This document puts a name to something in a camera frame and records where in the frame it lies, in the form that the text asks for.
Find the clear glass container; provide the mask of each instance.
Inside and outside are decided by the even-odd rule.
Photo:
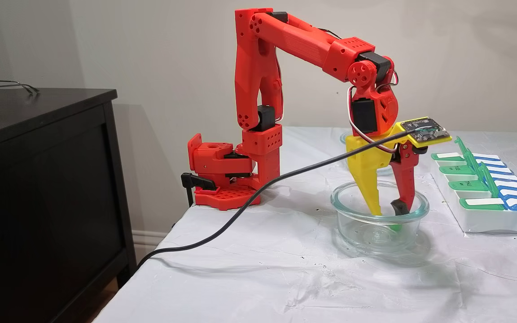
[[[363,251],[390,253],[409,247],[416,240],[420,220],[429,203],[416,192],[410,213],[395,215],[390,202],[400,197],[395,183],[378,181],[382,215],[372,215],[355,182],[343,184],[330,196],[337,210],[338,231],[344,240]]]
[[[340,135],[340,142],[343,143],[344,145],[346,145],[346,137],[348,137],[349,135],[352,135],[351,131],[347,131],[347,132],[343,133],[342,135]]]

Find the black clamp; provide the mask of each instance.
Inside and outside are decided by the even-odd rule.
[[[412,151],[413,151],[413,153],[422,155],[423,153],[426,153],[428,151],[428,146],[418,148],[415,145],[412,145]]]
[[[195,186],[197,188],[202,188],[206,191],[217,190],[217,185],[215,185],[215,182],[213,180],[200,177],[191,173],[182,173],[181,183],[183,184],[183,187],[187,189],[187,200],[189,207],[191,207],[191,205],[193,205],[194,203],[192,188],[194,188]]]

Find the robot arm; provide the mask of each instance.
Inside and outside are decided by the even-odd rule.
[[[354,135],[347,139],[349,151],[372,141],[371,137],[380,139],[404,130],[400,122],[394,124],[398,116],[398,101],[390,88],[394,63],[389,57],[374,53],[373,45],[356,37],[334,37],[286,12],[273,12],[271,8],[236,10],[235,21],[234,79],[242,143],[235,149],[228,143],[203,143],[200,134],[189,141],[191,170],[198,176],[183,174],[183,186],[188,192],[193,186],[197,187],[197,204],[220,210],[240,207],[256,190],[280,175],[279,147],[283,133],[282,126],[276,122],[283,117],[283,93],[276,48],[356,88],[353,95],[349,90],[349,119]],[[260,106],[257,105],[259,91]],[[429,138],[431,143],[442,140],[431,133],[420,135]],[[414,166],[418,163],[418,154],[425,153],[425,149],[420,148],[428,143],[412,139],[397,143],[400,143],[397,147],[389,143],[389,147],[381,145],[380,150],[369,149],[349,157],[350,171],[373,214],[380,214],[376,168],[388,164],[392,165],[400,191],[394,208],[399,213],[407,213],[412,206]],[[258,171],[253,174],[255,164]]]
[[[260,131],[259,113],[271,107],[275,119],[283,116],[283,95],[280,68],[275,48],[299,57],[322,68],[322,71],[340,80],[351,82],[364,91],[355,94],[353,107],[365,105],[365,110],[354,118],[362,128],[373,131],[368,135],[386,133],[398,114],[398,102],[389,86],[394,64],[388,57],[374,53],[375,47],[366,41],[351,37],[338,39],[286,12],[271,8],[235,11],[237,31],[237,63],[235,93],[238,124],[242,129]],[[262,107],[257,107],[259,90]],[[360,99],[372,101],[357,104]]]

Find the circuit board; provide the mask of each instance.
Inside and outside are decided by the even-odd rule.
[[[406,130],[413,130],[417,127],[428,127],[426,129],[411,133],[412,138],[416,139],[419,143],[425,141],[436,140],[440,138],[450,137],[450,134],[446,129],[440,127],[440,125],[431,118],[425,117],[410,121],[401,122],[400,125]]]

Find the white tablecloth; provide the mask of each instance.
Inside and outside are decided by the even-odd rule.
[[[281,172],[343,153],[344,131],[285,127]],[[517,174],[517,133],[452,135]],[[95,322],[517,322],[517,235],[463,233],[421,159],[431,209],[415,247],[365,255],[341,240],[329,196],[352,178],[336,163],[275,184],[211,243],[147,261]],[[191,207],[158,248],[199,241],[233,213]]]

